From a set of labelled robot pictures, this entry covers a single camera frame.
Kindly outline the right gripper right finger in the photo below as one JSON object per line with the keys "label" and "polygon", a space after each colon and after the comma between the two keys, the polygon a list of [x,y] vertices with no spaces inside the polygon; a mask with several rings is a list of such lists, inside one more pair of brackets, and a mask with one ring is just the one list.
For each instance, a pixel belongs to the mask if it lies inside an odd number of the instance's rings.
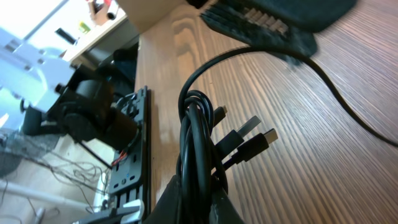
{"label": "right gripper right finger", "polygon": [[209,224],[244,224],[224,189],[212,187]]}

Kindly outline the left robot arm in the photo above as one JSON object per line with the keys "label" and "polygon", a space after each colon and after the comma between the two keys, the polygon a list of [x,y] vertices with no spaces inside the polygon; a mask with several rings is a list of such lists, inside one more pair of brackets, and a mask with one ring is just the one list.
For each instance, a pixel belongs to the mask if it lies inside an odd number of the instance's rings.
{"label": "left robot arm", "polygon": [[[354,6],[351,0],[192,1],[213,31],[298,65],[317,50],[315,34]],[[1,31],[1,86],[47,114],[82,141],[99,139],[115,150],[127,148],[137,124],[111,106],[114,91],[86,66],[73,68],[57,55]]]}

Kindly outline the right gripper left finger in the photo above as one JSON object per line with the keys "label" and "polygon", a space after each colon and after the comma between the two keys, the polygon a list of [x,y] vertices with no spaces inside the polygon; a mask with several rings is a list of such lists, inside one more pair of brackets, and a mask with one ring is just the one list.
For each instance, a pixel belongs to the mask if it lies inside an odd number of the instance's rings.
{"label": "right gripper left finger", "polygon": [[143,224],[184,224],[181,178],[174,175]]}

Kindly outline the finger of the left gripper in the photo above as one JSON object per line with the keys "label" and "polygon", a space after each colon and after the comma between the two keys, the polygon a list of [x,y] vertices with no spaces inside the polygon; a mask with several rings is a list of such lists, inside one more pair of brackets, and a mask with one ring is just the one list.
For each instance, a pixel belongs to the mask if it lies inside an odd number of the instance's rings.
{"label": "finger of the left gripper", "polygon": [[252,1],[217,1],[201,18],[213,31],[251,47],[280,47],[306,57],[318,50],[312,33],[289,25]]}
{"label": "finger of the left gripper", "polygon": [[355,7],[357,0],[253,0],[259,9],[299,29],[317,33]]}

